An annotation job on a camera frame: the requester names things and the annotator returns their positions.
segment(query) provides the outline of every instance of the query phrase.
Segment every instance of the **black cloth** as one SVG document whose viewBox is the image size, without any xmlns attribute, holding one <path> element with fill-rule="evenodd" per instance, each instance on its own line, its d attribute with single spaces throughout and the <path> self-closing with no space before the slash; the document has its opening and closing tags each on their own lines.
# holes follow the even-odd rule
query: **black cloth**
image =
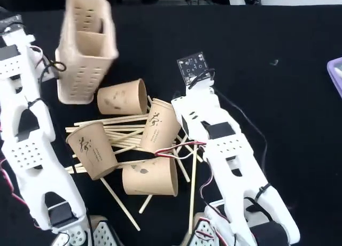
<svg viewBox="0 0 342 246">
<path fill-rule="evenodd" d="M 115 7 L 120 57 L 101 87 L 143 78 L 151 97 L 170 101 L 175 91 L 184 93 L 176 60 L 203 51 L 209 67 L 216 69 L 216 87 L 245 111 L 268 140 L 268 180 L 299 226 L 299 245 L 335 245 L 342 239 L 338 200 L 342 197 L 342 102 L 326 66 L 342 56 L 340 16 L 342 6 Z M 36 44 L 53 58 L 63 11 L 23 13 L 22 17 Z M 76 121 L 102 117 L 96 101 L 82 106 L 58 102 L 55 81 L 43 84 L 43 98 L 54 109 L 62 130 Z M 238 112 L 221 103 L 240 123 L 259 160 L 262 138 Z M 71 153 L 62 139 L 58 137 L 53 146 L 60 162 L 68 166 Z M 138 155 L 127 152 L 118 160 L 134 160 Z M 190 174 L 191 160 L 183 162 Z M 198 165 L 197 189 L 208 176 L 207 165 Z M 141 232 L 100 181 L 91 181 L 86 174 L 74 180 L 90 214 L 106 216 L 125 245 L 177 245 L 188 229 L 190 199 L 190 184 L 181 172 L 178 177 L 178 196 L 153 197 L 143 214 L 138 210 L 145 196 L 125 194 L 121 171 L 106 177 Z M 8 195 L 5 185 L 1 192 Z M 220 199 L 214 183 L 204 194 L 210 202 Z M 51 242 L 49 232 L 33 227 L 24 207 L 5 196 L 1 202 L 9 209 L 2 215 L 3 245 Z M 203 210 L 196 193 L 195 212 Z"/>
</svg>

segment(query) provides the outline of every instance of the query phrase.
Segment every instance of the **robotic arm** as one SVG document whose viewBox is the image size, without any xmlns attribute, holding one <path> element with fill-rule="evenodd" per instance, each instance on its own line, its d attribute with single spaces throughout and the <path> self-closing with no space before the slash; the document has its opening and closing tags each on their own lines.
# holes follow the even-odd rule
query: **robotic arm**
<svg viewBox="0 0 342 246">
<path fill-rule="evenodd" d="M 55 140 L 48 107 L 42 101 L 38 80 L 46 70 L 43 52 L 34 51 L 35 39 L 26 35 L 21 16 L 0 21 L 6 46 L 0 49 L 0 106 L 2 152 L 13 169 L 21 195 L 40 229 L 79 234 L 78 245 L 90 238 L 86 207 L 71 176 L 51 146 Z M 44 80 L 54 77 L 47 69 Z M 22 112 L 29 109 L 39 128 L 19 132 Z M 45 194 L 53 192 L 63 202 L 47 207 Z"/>
<path fill-rule="evenodd" d="M 239 124 L 220 108 L 211 70 L 198 53 L 178 61 L 186 96 L 172 100 L 178 122 L 189 139 L 205 142 L 203 159 L 209 163 L 223 200 L 226 219 L 212 208 L 205 215 L 228 245 L 286 246 L 300 234 L 277 190 L 257 161 Z"/>
</svg>

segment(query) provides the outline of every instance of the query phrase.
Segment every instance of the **paper cup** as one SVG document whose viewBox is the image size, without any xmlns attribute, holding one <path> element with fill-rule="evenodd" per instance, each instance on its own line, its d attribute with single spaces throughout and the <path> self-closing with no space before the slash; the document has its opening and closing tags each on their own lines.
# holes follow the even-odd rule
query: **paper cup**
<svg viewBox="0 0 342 246">
<path fill-rule="evenodd" d="M 66 142 L 93 180 L 104 177 L 118 166 L 102 122 L 76 129 L 67 137 Z"/>
<path fill-rule="evenodd" d="M 175 160 L 158 157 L 134 165 L 122 171 L 122 183 L 130 195 L 178 194 L 178 178 Z"/>
<path fill-rule="evenodd" d="M 99 89 L 97 106 L 102 114 L 145 114 L 147 93 L 142 79 Z"/>
<path fill-rule="evenodd" d="M 150 152 L 170 147 L 180 129 L 172 105 L 154 98 L 140 147 Z"/>
</svg>

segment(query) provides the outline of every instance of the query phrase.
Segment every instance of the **bamboo skewer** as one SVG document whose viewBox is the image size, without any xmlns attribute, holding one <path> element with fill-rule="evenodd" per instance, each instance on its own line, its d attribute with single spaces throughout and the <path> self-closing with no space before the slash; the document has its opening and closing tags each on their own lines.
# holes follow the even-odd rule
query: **bamboo skewer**
<svg viewBox="0 0 342 246">
<path fill-rule="evenodd" d="M 152 99 L 151 99 L 151 97 L 149 95 L 147 96 L 147 100 L 149 101 L 149 103 L 150 103 L 150 105 L 152 107 Z"/>
<path fill-rule="evenodd" d="M 132 132 L 132 133 L 129 133 L 129 134 L 127 134 L 127 135 L 124 135 L 124 136 L 122 136 L 122 137 L 117 138 L 116 140 L 112 141 L 112 143 L 119 142 L 119 141 L 121 141 L 121 140 L 123 140 L 123 139 L 126 139 L 126 138 L 131 137 L 132 135 L 137 135 L 137 134 L 140 134 L 140 133 L 142 133 L 142 132 L 144 132 L 144 129 L 139 129 L 139 130 L 137 130 L 137 131 L 134 131 L 134 132 Z"/>
<path fill-rule="evenodd" d="M 127 208 L 124 206 L 124 204 L 120 201 L 120 199 L 118 198 L 118 196 L 115 194 L 115 192 L 113 191 L 113 189 L 109 186 L 109 184 L 106 182 L 106 180 L 104 178 L 100 178 L 101 182 L 104 184 L 104 186 L 107 188 L 107 190 L 110 192 L 110 194 L 113 196 L 113 198 L 116 200 L 116 202 L 118 203 L 118 205 L 122 208 L 122 210 L 124 211 L 124 213 L 126 214 L 126 216 L 128 217 L 128 219 L 132 222 L 132 224 L 135 226 L 135 228 L 140 231 L 140 227 L 137 224 L 137 222 L 134 220 L 134 218 L 132 217 L 132 215 L 129 213 L 129 211 L 127 210 Z"/>
<path fill-rule="evenodd" d="M 113 131 L 109 131 L 109 130 L 105 130 L 105 131 L 106 131 L 107 135 L 114 135 L 116 137 L 122 137 L 122 136 L 126 135 L 125 133 L 118 133 L 118 132 L 113 132 Z M 131 137 L 141 139 L 142 135 L 133 135 Z"/>
<path fill-rule="evenodd" d="M 112 143 L 112 146 L 114 147 L 117 147 L 117 148 L 126 148 L 127 146 L 132 146 L 132 144 L 129 144 L 129 145 L 125 145 L 125 144 L 117 144 L 117 143 Z M 145 151 L 145 152 L 149 152 L 143 148 L 140 148 L 138 147 L 137 145 L 135 145 L 136 147 L 132 148 L 132 150 L 135 150 L 135 151 Z"/>
<path fill-rule="evenodd" d="M 142 125 L 114 125 L 114 126 L 103 126 L 103 128 L 111 129 L 111 128 L 144 128 L 145 124 Z"/>
<path fill-rule="evenodd" d="M 144 201 L 143 205 L 141 206 L 141 208 L 139 209 L 139 214 L 142 214 L 146 208 L 146 206 L 148 205 L 148 203 L 150 202 L 151 198 L 152 198 L 152 194 L 148 195 L 148 197 L 146 198 L 146 200 Z"/>
<path fill-rule="evenodd" d="M 118 132 L 126 132 L 126 131 L 135 131 L 138 130 L 139 128 L 144 128 L 145 125 L 115 125 L 115 126 L 103 126 L 103 128 L 107 131 L 118 131 Z M 65 131 L 67 133 L 72 133 L 79 127 L 66 127 Z"/>
<path fill-rule="evenodd" d="M 173 154 L 176 156 L 176 157 L 178 157 L 178 149 L 177 150 L 173 150 Z M 189 178 L 189 175 L 187 174 L 187 172 L 186 172 L 186 170 L 185 170 L 185 167 L 183 166 L 183 163 L 182 163 L 182 161 L 180 160 L 180 159 L 176 159 L 176 161 L 177 161 L 177 163 L 178 163 L 178 165 L 179 165 L 179 167 L 180 167 L 180 169 L 181 169 L 181 171 L 182 171 L 182 173 L 183 173 L 183 175 L 184 175 L 184 177 L 185 177 L 185 180 L 189 183 L 190 182 L 190 178 Z"/>
<path fill-rule="evenodd" d="M 115 143 L 115 140 L 117 139 L 116 137 L 109 137 L 109 142 L 110 143 Z M 139 139 L 136 139 L 136 140 L 133 140 L 133 139 L 125 139 L 125 140 L 122 140 L 121 142 L 124 142 L 124 143 L 130 143 L 130 144 L 133 144 L 133 145 L 139 145 L 140 144 L 140 140 Z"/>
<path fill-rule="evenodd" d="M 83 125 L 93 123 L 93 122 L 98 122 L 98 121 L 101 121 L 103 123 L 111 122 L 111 121 L 121 121 L 121 123 L 123 123 L 124 121 L 122 121 L 122 120 L 145 118 L 147 116 L 148 116 L 148 114 L 139 114 L 139 115 L 130 115 L 130 116 L 123 116 L 123 117 L 109 118 L 109 119 L 88 120 L 88 121 L 76 122 L 76 123 L 74 123 L 74 126 L 83 126 Z"/>
<path fill-rule="evenodd" d="M 195 199 L 195 181 L 196 181 L 196 155 L 197 155 L 197 144 L 193 147 L 192 156 L 192 174 L 191 174 L 191 191 L 190 191 L 190 211 L 189 211 L 189 234 L 192 234 L 193 226 L 193 205 Z"/>
<path fill-rule="evenodd" d="M 123 148 L 123 149 L 121 149 L 121 150 L 117 150 L 117 151 L 114 152 L 114 154 L 116 155 L 116 154 L 119 154 L 119 153 L 122 153 L 122 152 L 125 152 L 125 151 L 132 150 L 132 149 L 134 149 L 134 148 L 136 148 L 136 145 L 132 145 L 132 146 Z"/>
<path fill-rule="evenodd" d="M 178 141 L 182 141 L 182 138 L 179 136 L 179 135 L 177 135 L 177 139 L 178 139 Z M 185 148 L 189 151 L 189 152 L 192 152 L 192 154 L 193 154 L 193 150 L 191 149 L 191 147 L 190 146 L 188 146 L 188 145 L 184 145 L 185 146 Z M 196 154 L 196 157 L 197 157 L 197 159 L 198 159 L 198 161 L 199 162 L 203 162 L 203 159 L 198 155 L 198 154 Z"/>
</svg>

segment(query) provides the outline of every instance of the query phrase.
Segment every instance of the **circuit board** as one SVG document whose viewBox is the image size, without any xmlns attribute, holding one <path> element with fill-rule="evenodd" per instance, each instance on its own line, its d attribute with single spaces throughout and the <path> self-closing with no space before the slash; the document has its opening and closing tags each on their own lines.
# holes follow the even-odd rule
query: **circuit board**
<svg viewBox="0 0 342 246">
<path fill-rule="evenodd" d="M 179 59 L 177 60 L 177 63 L 186 86 L 190 85 L 195 77 L 208 70 L 208 65 L 202 52 Z M 209 73 L 202 76 L 199 81 L 207 78 L 210 78 Z"/>
</svg>

